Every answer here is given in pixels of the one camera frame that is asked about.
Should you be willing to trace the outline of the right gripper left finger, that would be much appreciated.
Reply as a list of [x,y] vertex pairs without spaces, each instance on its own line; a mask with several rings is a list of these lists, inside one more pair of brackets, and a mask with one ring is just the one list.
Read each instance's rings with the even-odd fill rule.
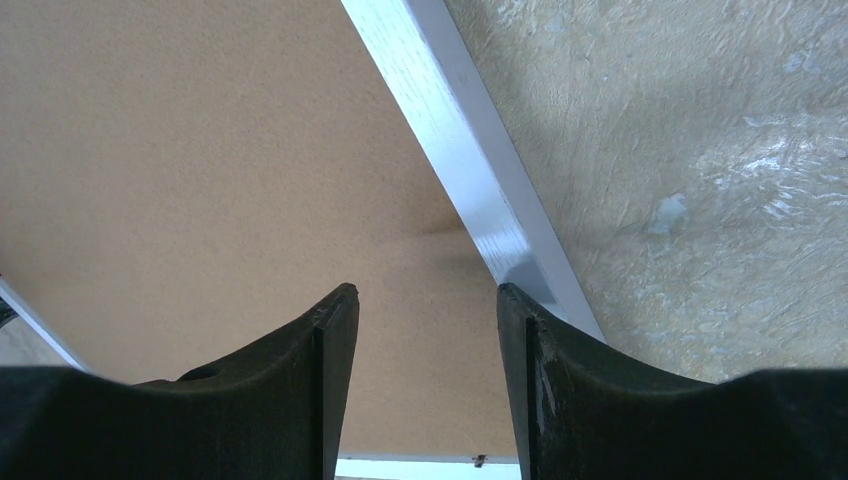
[[331,479],[359,299],[306,313],[176,380],[123,384],[71,367],[1,371],[5,479]]

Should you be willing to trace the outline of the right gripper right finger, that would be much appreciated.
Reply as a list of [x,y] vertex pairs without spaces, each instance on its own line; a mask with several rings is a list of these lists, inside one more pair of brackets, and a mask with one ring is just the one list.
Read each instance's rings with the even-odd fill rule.
[[629,357],[515,285],[497,297],[525,479],[843,479],[845,369],[765,369],[719,384]]

